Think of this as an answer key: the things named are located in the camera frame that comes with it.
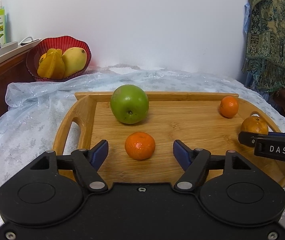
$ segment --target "starfruit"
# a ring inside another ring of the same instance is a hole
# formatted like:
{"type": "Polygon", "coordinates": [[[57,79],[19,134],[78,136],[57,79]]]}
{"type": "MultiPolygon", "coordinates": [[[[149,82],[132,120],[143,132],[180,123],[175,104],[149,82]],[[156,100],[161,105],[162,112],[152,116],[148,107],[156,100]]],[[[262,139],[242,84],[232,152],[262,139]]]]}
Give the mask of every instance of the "starfruit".
{"type": "Polygon", "coordinates": [[[63,55],[62,49],[53,49],[53,48],[51,48],[51,49],[47,50],[46,56],[48,56],[49,54],[51,54],[53,52],[58,52],[60,54],[60,56],[63,55]]]}
{"type": "Polygon", "coordinates": [[[39,64],[44,60],[44,58],[46,58],[46,53],[44,53],[43,55],[41,55],[41,58],[39,59],[39,64]]]}
{"type": "Polygon", "coordinates": [[[57,51],[47,55],[37,69],[37,74],[42,78],[61,79],[64,72],[65,64],[57,51]]]}

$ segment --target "orange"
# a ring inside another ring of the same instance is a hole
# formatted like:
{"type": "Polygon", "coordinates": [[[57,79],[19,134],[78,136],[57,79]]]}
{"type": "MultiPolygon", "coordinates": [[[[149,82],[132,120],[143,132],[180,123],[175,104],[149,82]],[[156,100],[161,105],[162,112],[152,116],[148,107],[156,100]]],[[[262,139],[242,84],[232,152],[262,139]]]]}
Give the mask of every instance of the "orange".
{"type": "Polygon", "coordinates": [[[259,116],[249,116],[241,124],[240,130],[242,132],[268,134],[268,125],[266,121],[259,116]]]}
{"type": "Polygon", "coordinates": [[[224,97],[219,106],[219,112],[222,116],[232,118],[238,113],[239,105],[237,98],[232,96],[224,97]]]}
{"type": "Polygon", "coordinates": [[[144,132],[135,132],[125,141],[125,150],[134,160],[145,160],[152,156],[156,148],[153,137],[144,132]]]}

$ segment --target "tray handle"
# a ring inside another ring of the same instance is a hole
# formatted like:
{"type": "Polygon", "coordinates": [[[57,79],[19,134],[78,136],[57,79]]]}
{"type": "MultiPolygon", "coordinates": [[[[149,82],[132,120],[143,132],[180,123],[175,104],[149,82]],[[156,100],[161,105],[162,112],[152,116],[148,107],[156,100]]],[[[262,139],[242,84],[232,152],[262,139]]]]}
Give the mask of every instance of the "tray handle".
{"type": "MultiPolygon", "coordinates": [[[[259,117],[261,117],[262,119],[264,119],[266,121],[266,123],[268,124],[268,126],[274,131],[274,132],[281,132],[280,129],[278,128],[278,126],[276,126],[276,124],[271,120],[271,118],[269,116],[267,116],[264,112],[262,111],[253,111],[251,113],[251,115],[253,114],[257,114],[259,115],[259,117]]],[[[278,161],[278,160],[275,160],[279,169],[282,170],[282,167],[285,165],[284,162],[282,161],[278,161]]],[[[281,179],[278,184],[281,186],[281,187],[285,187],[285,177],[283,179],[281,179]]]]}
{"type": "Polygon", "coordinates": [[[78,149],[89,149],[97,102],[91,96],[79,99],[67,112],[60,124],[53,144],[56,155],[62,155],[72,122],[78,124],[81,134],[78,149]]]}
{"type": "Polygon", "coordinates": [[[264,119],[266,121],[268,126],[274,132],[280,132],[280,129],[274,123],[274,121],[268,115],[266,115],[264,112],[262,112],[259,108],[257,108],[255,105],[253,105],[252,103],[250,103],[244,99],[241,99],[241,98],[238,98],[238,101],[240,103],[239,107],[241,107],[241,111],[238,111],[238,114],[241,116],[241,118],[243,120],[245,120],[247,117],[249,117],[253,114],[257,114],[257,115],[259,115],[259,117],[261,117],[262,119],[264,119]]]}

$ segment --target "light blue fabric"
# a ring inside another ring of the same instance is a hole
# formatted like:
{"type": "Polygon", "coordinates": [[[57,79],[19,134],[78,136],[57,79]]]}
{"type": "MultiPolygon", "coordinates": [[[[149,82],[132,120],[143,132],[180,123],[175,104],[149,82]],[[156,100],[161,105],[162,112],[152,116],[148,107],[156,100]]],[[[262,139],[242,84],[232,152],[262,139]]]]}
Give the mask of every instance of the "light blue fabric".
{"type": "Polygon", "coordinates": [[[246,13],[244,14],[244,31],[248,34],[250,24],[250,3],[246,3],[244,6],[246,8],[246,13]]]}

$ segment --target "mango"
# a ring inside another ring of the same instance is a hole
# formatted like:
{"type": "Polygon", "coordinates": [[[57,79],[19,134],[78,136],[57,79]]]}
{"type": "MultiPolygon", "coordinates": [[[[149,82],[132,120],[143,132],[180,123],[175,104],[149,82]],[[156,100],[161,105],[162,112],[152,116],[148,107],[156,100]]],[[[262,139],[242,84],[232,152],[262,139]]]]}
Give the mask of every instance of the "mango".
{"type": "Polygon", "coordinates": [[[65,73],[63,78],[68,77],[79,70],[82,70],[87,62],[87,53],[83,48],[69,48],[62,55],[65,63],[65,73]]]}
{"type": "Polygon", "coordinates": [[[37,69],[37,74],[42,78],[62,79],[64,73],[65,64],[57,51],[47,55],[37,69]]]}

